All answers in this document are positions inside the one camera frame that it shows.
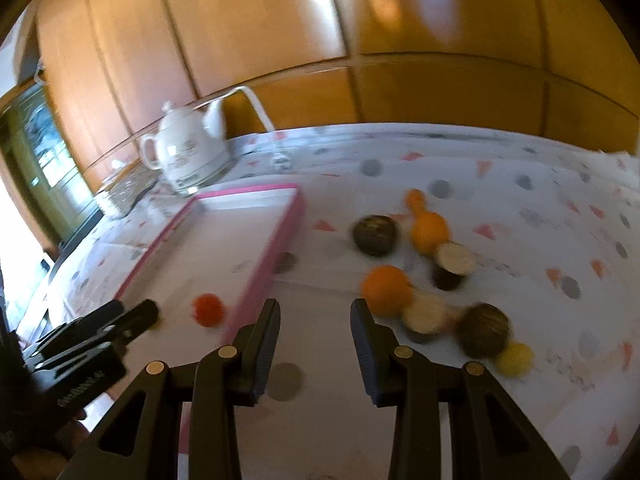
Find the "person's left hand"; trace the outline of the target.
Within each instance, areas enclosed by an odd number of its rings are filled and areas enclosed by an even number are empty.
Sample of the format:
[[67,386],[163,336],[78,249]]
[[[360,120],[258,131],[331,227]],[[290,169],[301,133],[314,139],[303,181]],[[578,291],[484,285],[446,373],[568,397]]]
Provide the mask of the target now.
[[58,478],[77,449],[88,438],[89,431],[82,424],[86,418],[86,411],[81,410],[56,434],[47,448],[34,448],[13,456],[12,465],[20,476],[23,479]]

